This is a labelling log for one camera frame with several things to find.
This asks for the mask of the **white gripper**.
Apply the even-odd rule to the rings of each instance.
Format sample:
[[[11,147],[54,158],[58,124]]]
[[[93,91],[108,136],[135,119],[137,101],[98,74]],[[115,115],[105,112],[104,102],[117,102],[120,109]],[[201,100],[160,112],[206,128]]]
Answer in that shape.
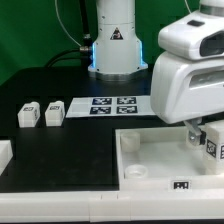
[[[199,117],[224,111],[224,17],[195,11],[164,27],[158,44],[151,108],[169,124],[186,120],[188,141],[204,145]]]

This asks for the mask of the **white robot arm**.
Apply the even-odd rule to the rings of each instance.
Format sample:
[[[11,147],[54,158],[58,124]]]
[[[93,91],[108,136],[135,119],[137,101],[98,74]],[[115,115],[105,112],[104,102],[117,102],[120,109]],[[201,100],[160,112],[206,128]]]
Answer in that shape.
[[[148,68],[135,33],[135,0],[96,0],[98,37],[89,74],[130,80]],[[200,0],[199,9],[162,28],[164,52],[153,68],[150,102],[164,122],[182,122],[188,141],[204,143],[201,118],[224,112],[224,0]]]

